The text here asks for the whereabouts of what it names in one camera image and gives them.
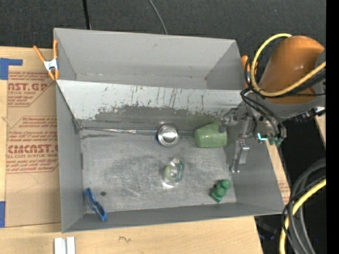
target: white plastic piece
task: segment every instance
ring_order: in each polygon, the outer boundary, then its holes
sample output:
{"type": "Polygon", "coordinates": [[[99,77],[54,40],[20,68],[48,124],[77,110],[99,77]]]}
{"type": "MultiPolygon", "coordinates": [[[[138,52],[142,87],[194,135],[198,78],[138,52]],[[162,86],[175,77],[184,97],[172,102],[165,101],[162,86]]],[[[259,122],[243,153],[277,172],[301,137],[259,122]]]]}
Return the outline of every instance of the white plastic piece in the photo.
{"type": "Polygon", "coordinates": [[[75,254],[75,238],[54,238],[54,254],[75,254]]]}

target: black cable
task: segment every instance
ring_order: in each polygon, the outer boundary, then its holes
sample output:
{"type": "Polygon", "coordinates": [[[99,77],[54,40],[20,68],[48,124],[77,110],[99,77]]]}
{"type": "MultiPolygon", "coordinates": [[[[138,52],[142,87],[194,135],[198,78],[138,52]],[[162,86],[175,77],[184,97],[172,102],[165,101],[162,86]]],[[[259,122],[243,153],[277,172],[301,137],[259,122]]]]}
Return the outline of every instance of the black cable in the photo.
{"type": "Polygon", "coordinates": [[[326,178],[326,176],[322,176],[320,178],[318,178],[317,180],[313,181],[312,183],[310,183],[309,185],[307,185],[305,188],[303,188],[302,190],[300,190],[294,197],[292,197],[289,201],[288,204],[286,204],[286,206],[284,207],[284,210],[282,212],[282,218],[281,218],[281,225],[282,225],[282,228],[288,238],[288,241],[293,249],[293,251],[298,254],[298,251],[296,250],[296,247],[295,247],[295,243],[293,242],[292,240],[292,237],[291,237],[291,230],[289,228],[289,230],[286,229],[285,227],[285,217],[288,215],[289,213],[289,204],[290,203],[293,203],[296,199],[300,198],[300,196],[302,194],[304,194],[305,192],[307,192],[309,189],[311,189],[313,186],[315,186],[316,184],[318,184],[320,181],[322,181],[324,178],[326,178]]]}
{"type": "MultiPolygon", "coordinates": [[[[295,221],[294,221],[294,216],[293,216],[293,201],[296,200],[301,194],[305,193],[307,190],[309,190],[311,187],[313,187],[315,184],[317,184],[318,182],[320,182],[321,180],[323,180],[324,178],[326,178],[326,176],[322,176],[321,178],[313,181],[311,184],[309,184],[307,187],[304,187],[307,179],[309,178],[309,176],[320,170],[326,168],[326,158],[322,158],[318,161],[316,161],[314,164],[312,164],[303,174],[301,174],[299,176],[299,178],[296,180],[296,182],[293,185],[292,188],[292,192],[291,192],[291,198],[289,203],[285,206],[284,210],[283,210],[283,229],[285,231],[286,234],[293,234],[297,240],[298,245],[302,248],[302,250],[304,251],[304,253],[309,253],[308,250],[306,250],[305,245],[303,244],[303,242],[300,239],[300,236],[298,234],[297,229],[296,229],[296,225],[295,225],[295,221]],[[289,216],[289,220],[290,220],[290,226],[289,226],[289,231],[286,230],[285,226],[284,226],[284,218],[286,216],[286,214],[288,214],[289,216]]],[[[304,221],[304,215],[303,213],[300,214],[300,223],[301,223],[301,227],[302,227],[302,234],[304,235],[305,239],[306,239],[306,243],[308,248],[310,249],[311,253],[315,253],[313,246],[309,240],[309,236],[306,230],[306,226],[305,226],[305,221],[304,221]]],[[[288,240],[293,248],[293,250],[295,251],[295,245],[296,242],[292,241],[291,236],[288,237],[288,240]]]]}
{"type": "Polygon", "coordinates": [[[283,138],[285,138],[285,133],[286,133],[286,128],[285,126],[282,124],[281,120],[278,118],[277,115],[275,115],[271,110],[269,110],[266,106],[258,103],[257,101],[245,96],[245,93],[247,93],[249,91],[249,88],[243,89],[240,93],[243,101],[248,104],[250,107],[252,107],[254,110],[256,110],[257,112],[259,112],[265,119],[267,119],[269,121],[269,123],[272,125],[272,127],[274,128],[275,131],[275,136],[281,136],[283,138]],[[256,106],[260,107],[262,110],[259,110],[259,108],[254,107],[252,104],[250,104],[248,101],[251,101],[252,103],[254,103],[256,106]],[[279,128],[279,133],[277,133],[276,131],[276,127],[275,124],[273,124],[272,120],[269,118],[269,116],[267,116],[267,114],[263,111],[265,110],[270,116],[272,116],[277,122],[278,122],[278,128],[279,128]]]}
{"type": "MultiPolygon", "coordinates": [[[[314,164],[312,164],[312,165],[311,165],[311,166],[310,166],[303,174],[301,174],[301,176],[300,176],[300,177],[297,179],[297,181],[294,183],[294,186],[293,186],[293,188],[292,188],[292,194],[294,195],[295,192],[297,192],[297,190],[298,190],[298,188],[299,188],[300,186],[302,187],[303,185],[306,184],[306,181],[307,181],[308,177],[309,177],[312,173],[314,173],[314,172],[316,172],[316,171],[318,171],[318,170],[320,170],[320,169],[322,169],[322,168],[325,168],[325,167],[326,167],[326,158],[321,158],[320,160],[318,160],[318,161],[316,161],[314,164]]],[[[289,205],[290,228],[291,228],[291,231],[293,232],[293,230],[297,230],[297,229],[296,229],[296,224],[295,224],[294,218],[293,218],[293,216],[292,216],[292,207],[293,207],[293,204],[290,203],[290,205],[289,205]]],[[[294,232],[294,234],[295,234],[295,237],[296,237],[296,239],[297,239],[297,241],[298,241],[300,247],[303,249],[303,251],[304,251],[305,253],[308,253],[308,251],[306,250],[306,247],[305,247],[304,243],[303,243],[302,240],[300,239],[300,236],[299,236],[298,232],[294,232]]],[[[307,233],[304,233],[304,236],[305,236],[305,238],[308,238],[308,239],[309,239],[307,233]]],[[[311,253],[315,254],[312,245],[308,245],[308,247],[310,247],[311,253]]]]}
{"type": "Polygon", "coordinates": [[[249,103],[247,100],[249,101],[253,101],[252,99],[248,98],[247,96],[245,96],[245,93],[248,92],[249,89],[244,89],[241,91],[240,95],[242,97],[242,100],[250,107],[252,107],[254,110],[256,110],[258,113],[260,113],[265,119],[268,120],[268,122],[272,125],[273,129],[274,129],[274,134],[275,136],[280,135],[279,132],[277,132],[275,124],[272,122],[271,118],[269,116],[267,116],[266,113],[264,113],[262,110],[260,110],[259,108],[255,107],[254,105],[252,105],[251,103],[249,103]]]}
{"type": "Polygon", "coordinates": [[[91,30],[91,23],[90,23],[90,16],[88,14],[88,9],[87,9],[87,0],[83,0],[83,7],[84,7],[84,13],[85,13],[85,20],[86,20],[86,28],[88,30],[91,30]]]}
{"type": "Polygon", "coordinates": [[[155,13],[157,14],[157,16],[158,16],[158,18],[159,18],[159,20],[160,20],[160,22],[161,22],[161,25],[162,25],[162,27],[163,27],[163,29],[164,29],[165,34],[168,35],[167,29],[166,29],[165,24],[164,24],[164,22],[163,22],[163,19],[161,18],[160,14],[159,14],[159,12],[158,12],[158,10],[157,10],[157,8],[156,8],[155,5],[153,4],[152,0],[148,0],[148,1],[149,1],[149,3],[151,4],[151,6],[153,7],[155,13]]]}

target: blue clip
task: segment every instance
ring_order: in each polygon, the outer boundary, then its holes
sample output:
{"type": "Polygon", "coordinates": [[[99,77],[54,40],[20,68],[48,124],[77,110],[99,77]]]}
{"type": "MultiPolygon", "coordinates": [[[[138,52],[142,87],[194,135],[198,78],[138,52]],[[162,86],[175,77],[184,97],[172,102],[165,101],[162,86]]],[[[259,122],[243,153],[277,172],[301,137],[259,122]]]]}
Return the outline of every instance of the blue clip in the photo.
{"type": "Polygon", "coordinates": [[[101,219],[101,221],[105,221],[107,219],[107,212],[101,204],[96,201],[95,196],[93,195],[90,188],[87,188],[84,191],[86,202],[88,206],[94,211],[101,219]]]}

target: blue tape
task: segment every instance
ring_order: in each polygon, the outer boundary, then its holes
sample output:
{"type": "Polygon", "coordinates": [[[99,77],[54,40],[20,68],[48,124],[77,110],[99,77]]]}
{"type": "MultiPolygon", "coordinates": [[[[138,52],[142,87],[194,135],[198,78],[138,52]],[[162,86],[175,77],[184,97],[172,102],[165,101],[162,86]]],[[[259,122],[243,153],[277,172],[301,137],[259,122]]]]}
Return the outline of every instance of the blue tape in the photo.
{"type": "Polygon", "coordinates": [[[22,66],[22,59],[0,58],[0,80],[8,80],[8,66],[22,66]]]}
{"type": "Polygon", "coordinates": [[[5,202],[0,201],[0,228],[5,227],[5,202]]]}

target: cardboard sheet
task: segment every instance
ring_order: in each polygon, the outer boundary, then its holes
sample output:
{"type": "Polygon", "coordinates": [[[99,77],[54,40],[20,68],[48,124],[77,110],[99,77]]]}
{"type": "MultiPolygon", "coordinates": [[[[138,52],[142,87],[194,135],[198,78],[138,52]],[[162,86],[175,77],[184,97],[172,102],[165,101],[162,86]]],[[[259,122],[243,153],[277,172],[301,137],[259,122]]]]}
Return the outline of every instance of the cardboard sheet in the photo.
{"type": "Polygon", "coordinates": [[[55,82],[32,48],[0,54],[23,59],[8,73],[5,226],[60,222],[55,82]]]}

